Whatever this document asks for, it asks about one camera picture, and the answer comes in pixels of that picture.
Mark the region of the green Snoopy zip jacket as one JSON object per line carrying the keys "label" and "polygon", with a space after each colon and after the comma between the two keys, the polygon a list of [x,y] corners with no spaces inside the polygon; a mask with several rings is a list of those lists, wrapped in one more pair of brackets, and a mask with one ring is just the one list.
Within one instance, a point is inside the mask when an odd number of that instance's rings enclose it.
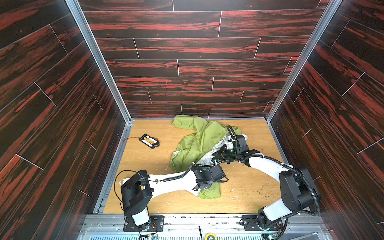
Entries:
{"label": "green Snoopy zip jacket", "polygon": [[184,172],[192,163],[208,165],[209,157],[229,140],[227,127],[217,121],[206,121],[200,117],[178,115],[172,122],[174,127],[194,130],[178,144],[170,159],[170,167],[175,173]]}

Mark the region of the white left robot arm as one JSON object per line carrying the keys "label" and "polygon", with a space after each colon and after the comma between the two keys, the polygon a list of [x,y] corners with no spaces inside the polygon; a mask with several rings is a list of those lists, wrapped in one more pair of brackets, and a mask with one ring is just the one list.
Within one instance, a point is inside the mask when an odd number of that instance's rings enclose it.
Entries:
{"label": "white left robot arm", "polygon": [[220,166],[192,166],[185,172],[169,175],[149,175],[146,170],[140,170],[122,180],[124,216],[132,219],[137,227],[146,225],[150,222],[148,204],[151,199],[177,191],[187,191],[197,197],[213,184],[222,183],[222,179],[228,180]]}

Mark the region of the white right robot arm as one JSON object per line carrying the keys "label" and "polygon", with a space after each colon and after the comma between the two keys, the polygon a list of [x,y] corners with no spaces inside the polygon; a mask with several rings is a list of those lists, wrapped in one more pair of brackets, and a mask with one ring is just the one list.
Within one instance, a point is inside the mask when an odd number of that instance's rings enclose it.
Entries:
{"label": "white right robot arm", "polygon": [[269,206],[261,208],[255,219],[262,230],[271,230],[281,219],[287,219],[299,213],[318,216],[320,214],[320,195],[306,168],[296,168],[267,157],[257,150],[233,150],[223,146],[213,153],[214,165],[238,162],[259,170],[277,180],[281,197]]}

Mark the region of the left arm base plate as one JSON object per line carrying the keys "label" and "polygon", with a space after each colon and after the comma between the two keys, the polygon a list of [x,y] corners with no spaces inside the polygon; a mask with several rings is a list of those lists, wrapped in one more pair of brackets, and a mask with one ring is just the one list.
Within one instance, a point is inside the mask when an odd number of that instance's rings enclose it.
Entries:
{"label": "left arm base plate", "polygon": [[138,225],[133,217],[126,217],[124,223],[124,232],[162,232],[164,229],[165,216],[149,215],[149,219],[143,224]]}

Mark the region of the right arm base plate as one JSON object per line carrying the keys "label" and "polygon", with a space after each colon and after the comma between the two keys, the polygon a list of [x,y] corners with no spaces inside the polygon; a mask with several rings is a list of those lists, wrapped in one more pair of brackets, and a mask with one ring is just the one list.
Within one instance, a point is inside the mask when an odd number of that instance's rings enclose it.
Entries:
{"label": "right arm base plate", "polygon": [[239,224],[244,227],[245,231],[281,232],[286,228],[282,218],[270,221],[264,215],[243,215]]}

